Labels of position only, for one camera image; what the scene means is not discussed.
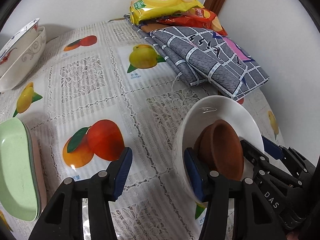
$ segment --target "stacked trays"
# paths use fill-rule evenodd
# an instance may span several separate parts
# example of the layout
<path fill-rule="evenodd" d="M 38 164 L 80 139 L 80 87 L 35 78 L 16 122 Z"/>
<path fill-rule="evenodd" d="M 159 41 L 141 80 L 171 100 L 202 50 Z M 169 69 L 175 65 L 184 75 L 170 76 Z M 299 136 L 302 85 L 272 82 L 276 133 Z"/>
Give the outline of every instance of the stacked trays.
<path fill-rule="evenodd" d="M 18 118 L 0 124 L 0 202 L 21 220 L 36 220 L 47 201 L 37 140 Z"/>

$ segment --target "white wall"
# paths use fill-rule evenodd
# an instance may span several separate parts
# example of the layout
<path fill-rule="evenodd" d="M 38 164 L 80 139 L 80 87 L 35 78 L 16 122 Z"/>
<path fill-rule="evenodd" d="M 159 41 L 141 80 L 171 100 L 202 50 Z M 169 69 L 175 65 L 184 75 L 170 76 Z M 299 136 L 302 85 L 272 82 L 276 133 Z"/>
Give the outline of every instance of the white wall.
<path fill-rule="evenodd" d="M 317 163 L 320 34 L 298 0 L 226 0 L 219 20 L 269 74 L 262 87 L 284 137 Z"/>
<path fill-rule="evenodd" d="M 22 0 L 0 32 L 0 48 L 26 23 L 40 17 L 47 40 L 87 24 L 123 17 L 131 0 Z"/>

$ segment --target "metal screw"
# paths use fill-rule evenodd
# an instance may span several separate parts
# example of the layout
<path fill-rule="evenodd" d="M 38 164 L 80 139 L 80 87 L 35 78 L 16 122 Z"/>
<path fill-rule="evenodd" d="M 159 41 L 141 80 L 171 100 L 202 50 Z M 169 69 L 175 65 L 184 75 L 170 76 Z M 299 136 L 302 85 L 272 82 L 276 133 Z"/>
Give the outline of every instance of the metal screw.
<path fill-rule="evenodd" d="M 245 182 L 246 184 L 252 184 L 252 183 L 253 183 L 253 180 L 250 179 L 250 178 L 245 178 L 245 179 L 244 179 L 244 182 Z"/>
<path fill-rule="evenodd" d="M 64 184 L 70 184 L 71 182 L 72 182 L 72 179 L 71 178 L 66 178 L 66 179 L 64 179 Z"/>
<path fill-rule="evenodd" d="M 212 176 L 212 177 L 218 177 L 218 176 L 219 176 L 219 172 L 217 172 L 217 171 L 210 171 L 210 176 Z"/>
<path fill-rule="evenodd" d="M 98 173 L 98 176 L 99 177 L 105 177 L 105 176 L 107 176 L 107 172 L 106 171 L 100 171 L 99 173 Z"/>

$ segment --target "mango print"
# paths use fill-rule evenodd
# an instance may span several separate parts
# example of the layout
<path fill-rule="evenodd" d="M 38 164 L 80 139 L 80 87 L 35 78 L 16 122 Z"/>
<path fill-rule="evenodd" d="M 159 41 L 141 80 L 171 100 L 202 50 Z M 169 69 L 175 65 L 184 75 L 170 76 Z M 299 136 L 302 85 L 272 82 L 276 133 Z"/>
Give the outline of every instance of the mango print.
<path fill-rule="evenodd" d="M 99 120 L 78 130 L 62 150 L 64 162 L 71 168 L 88 164 L 94 155 L 106 161 L 117 160 L 124 149 L 119 127 L 111 120 Z"/>
<path fill-rule="evenodd" d="M 4 214 L 2 213 L 1 210 L 0 210 L 0 219 L 2 219 L 4 225 L 5 225 L 11 232 L 13 232 L 12 229 L 11 229 L 11 227 L 9 226 L 7 220 L 5 219 Z"/>
<path fill-rule="evenodd" d="M 86 36 L 82 39 L 79 39 L 79 40 L 76 40 L 72 43 L 70 43 L 69 45 L 67 45 L 63 51 L 69 51 L 69 50 L 73 50 L 73 49 L 76 49 L 80 46 L 84 46 L 84 47 L 87 47 L 87 46 L 91 46 L 93 44 L 96 44 L 97 43 L 97 36 L 95 35 L 90 35 L 90 36 Z"/>
<path fill-rule="evenodd" d="M 14 111 L 13 117 L 15 117 L 17 114 L 25 112 L 33 102 L 36 102 L 41 98 L 42 96 L 34 91 L 33 82 L 30 82 L 21 92 L 17 100 L 17 108 Z"/>
<path fill-rule="evenodd" d="M 239 99 L 237 102 L 242 105 L 244 102 L 244 98 Z"/>
<path fill-rule="evenodd" d="M 139 69 L 153 68 L 159 62 L 165 62 L 164 58 L 158 55 L 155 49 L 148 44 L 139 44 L 133 47 L 129 56 L 130 66 L 127 73 Z"/>
<path fill-rule="evenodd" d="M 195 219 L 198 219 L 198 217 L 200 217 L 200 215 L 202 214 L 202 212 L 204 212 L 204 210 L 206 209 L 205 206 L 199 204 L 196 202 L 196 213 L 195 213 Z"/>
<path fill-rule="evenodd" d="M 277 120 L 271 111 L 268 111 L 268 117 L 270 120 L 271 128 L 273 129 L 273 132 L 275 134 L 275 140 L 276 140 L 277 135 L 279 134 L 279 126 L 278 126 Z"/>

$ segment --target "yellow potato chip bag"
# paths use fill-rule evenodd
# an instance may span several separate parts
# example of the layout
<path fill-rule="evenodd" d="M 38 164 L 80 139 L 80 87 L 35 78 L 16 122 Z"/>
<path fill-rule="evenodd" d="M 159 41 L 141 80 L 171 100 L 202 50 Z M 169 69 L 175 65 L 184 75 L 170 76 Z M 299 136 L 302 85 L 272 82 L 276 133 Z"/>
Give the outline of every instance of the yellow potato chip bag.
<path fill-rule="evenodd" d="M 130 19 L 134 24 L 140 21 L 185 12 L 193 7 L 203 8 L 198 0 L 137 0 L 130 6 Z"/>

